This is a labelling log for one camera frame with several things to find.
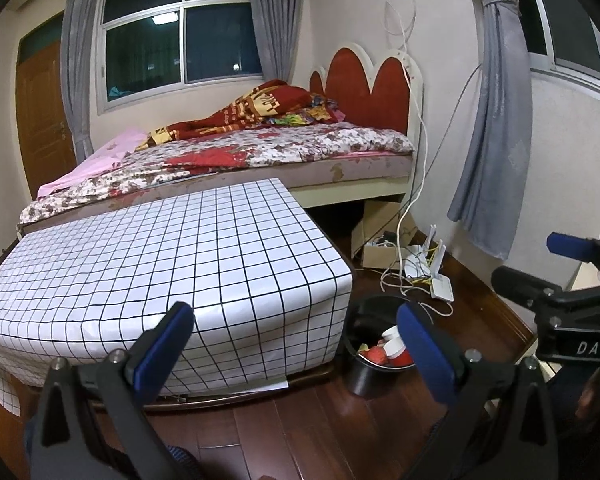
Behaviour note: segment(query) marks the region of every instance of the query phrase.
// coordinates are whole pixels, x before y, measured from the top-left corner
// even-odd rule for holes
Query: window sill
[[[600,101],[600,79],[571,68],[552,64],[547,56],[540,54],[529,53],[529,61],[533,76],[562,84]]]
[[[167,94],[175,94],[181,92],[187,92],[193,89],[204,89],[210,86],[226,85],[231,83],[247,83],[252,82],[254,86],[257,86],[264,82],[262,74],[248,74],[239,76],[229,76],[218,79],[205,79],[202,81],[196,81],[195,83],[174,83],[171,85],[160,86],[158,88],[152,88],[150,90],[144,90],[142,92],[136,92],[128,96],[120,97],[113,101],[107,101],[106,97],[98,102],[98,116],[139,104],[146,100],[162,97]]]

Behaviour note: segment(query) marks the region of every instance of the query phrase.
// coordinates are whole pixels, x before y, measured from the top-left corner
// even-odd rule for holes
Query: window frame
[[[548,76],[552,80],[557,78],[563,82],[574,84],[584,93],[595,97],[596,99],[600,99],[600,73],[586,66],[564,59],[560,59],[559,63],[556,62],[557,58],[555,57],[554,42],[544,1],[535,1],[538,8],[538,14],[540,15],[546,54],[537,54],[535,52],[528,53],[531,72],[541,76]],[[591,22],[591,25],[596,37],[598,54],[600,56],[600,32],[593,21]]]
[[[96,107],[98,115],[119,108],[127,104],[132,104],[147,98],[156,97],[169,92],[182,91],[190,88],[197,88],[208,86],[210,84],[224,84],[229,82],[238,81],[253,81],[255,83],[261,83],[263,81],[262,73],[257,74],[238,74],[238,75],[227,75],[223,77],[215,77],[208,79],[201,79],[193,81],[191,83],[186,82],[186,57],[185,57],[185,13],[186,9],[193,7],[206,7],[212,5],[223,5],[223,4],[240,4],[250,3],[251,0],[181,0],[173,4],[166,4],[163,6],[152,7],[151,9],[140,10],[133,14],[116,18],[107,23],[102,23],[104,20],[104,7],[105,0],[98,0],[98,9],[96,10],[96,31],[95,31],[95,85],[96,85]],[[180,43],[180,82],[172,83],[168,85],[158,86],[148,90],[142,90],[131,95],[119,97],[113,101],[109,101],[107,94],[107,31],[112,28],[126,25],[127,23],[135,22],[143,18],[149,18],[156,14],[163,14],[165,12],[177,12],[178,13],[178,27],[179,27],[179,43]]]

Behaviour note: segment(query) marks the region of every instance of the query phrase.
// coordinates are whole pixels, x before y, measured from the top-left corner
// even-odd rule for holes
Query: cardboard box
[[[360,259],[363,267],[382,270],[388,267],[399,269],[394,247],[377,247],[368,242],[375,240],[385,231],[395,233],[403,212],[397,202],[367,200],[362,220],[351,233],[351,257],[355,257],[362,251]],[[409,213],[400,226],[400,246],[408,246],[417,230],[416,223]]]

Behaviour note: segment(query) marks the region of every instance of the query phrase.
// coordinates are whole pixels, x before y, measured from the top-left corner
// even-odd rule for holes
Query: gray curtain
[[[447,216],[505,260],[518,227],[531,150],[531,75],[518,0],[482,0],[484,61],[478,111]]]
[[[251,0],[264,79],[288,81],[296,54],[302,0]]]
[[[98,0],[66,0],[60,38],[62,104],[80,164],[93,153],[89,131],[91,40]]]

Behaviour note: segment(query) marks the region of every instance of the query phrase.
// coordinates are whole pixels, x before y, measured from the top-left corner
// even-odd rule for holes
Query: headboard
[[[397,130],[416,144],[420,121],[415,105],[422,109],[422,77],[413,59],[402,51],[387,52],[374,66],[361,46],[344,44],[331,59],[328,72],[314,70],[309,89],[334,99],[346,121]]]

